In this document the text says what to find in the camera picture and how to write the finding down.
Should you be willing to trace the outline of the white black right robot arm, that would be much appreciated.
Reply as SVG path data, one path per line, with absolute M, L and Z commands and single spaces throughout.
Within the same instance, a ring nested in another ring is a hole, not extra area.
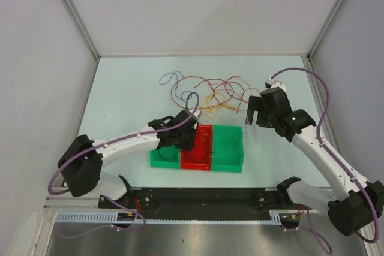
M 326 215 L 345 236 L 381 217 L 383 184 L 370 182 L 349 165 L 317 132 L 315 120 L 305 110 L 292 110 L 283 89 L 270 88 L 259 96 L 249 96 L 245 122 L 274 129 L 314 164 L 331 187 L 326 191 L 290 177 L 277 186 L 277 203 L 282 208 L 295 204 L 310 207 Z

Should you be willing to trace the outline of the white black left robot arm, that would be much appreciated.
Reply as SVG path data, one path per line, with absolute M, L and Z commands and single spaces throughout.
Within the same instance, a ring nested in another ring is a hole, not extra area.
M 58 161 L 58 169 L 72 197 L 96 194 L 110 198 L 121 208 L 129 206 L 134 192 L 123 176 L 103 171 L 108 165 L 138 152 L 165 147 L 192 150 L 199 126 L 199 110 L 185 109 L 176 116 L 150 121 L 135 132 L 111 140 L 75 138 Z

